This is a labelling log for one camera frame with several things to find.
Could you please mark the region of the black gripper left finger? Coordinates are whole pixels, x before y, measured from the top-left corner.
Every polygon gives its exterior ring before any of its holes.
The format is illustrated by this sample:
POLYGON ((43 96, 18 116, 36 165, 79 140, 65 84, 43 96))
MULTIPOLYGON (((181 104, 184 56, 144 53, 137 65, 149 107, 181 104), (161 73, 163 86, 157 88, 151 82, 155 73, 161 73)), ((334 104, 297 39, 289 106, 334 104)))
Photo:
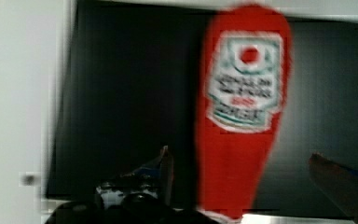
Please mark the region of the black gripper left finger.
POLYGON ((64 203, 45 224, 218 224, 193 209, 170 207, 173 157, 167 147, 153 160, 100 182, 92 202, 64 203))

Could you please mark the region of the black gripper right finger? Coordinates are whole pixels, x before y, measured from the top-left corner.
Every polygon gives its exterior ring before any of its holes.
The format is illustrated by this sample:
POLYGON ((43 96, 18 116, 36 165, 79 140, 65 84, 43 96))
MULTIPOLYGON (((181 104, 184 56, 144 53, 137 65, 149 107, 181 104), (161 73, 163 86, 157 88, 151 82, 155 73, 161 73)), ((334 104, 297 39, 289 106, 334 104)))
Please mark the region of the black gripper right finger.
POLYGON ((309 173, 314 185, 358 224, 358 170, 313 153, 309 158, 309 173))

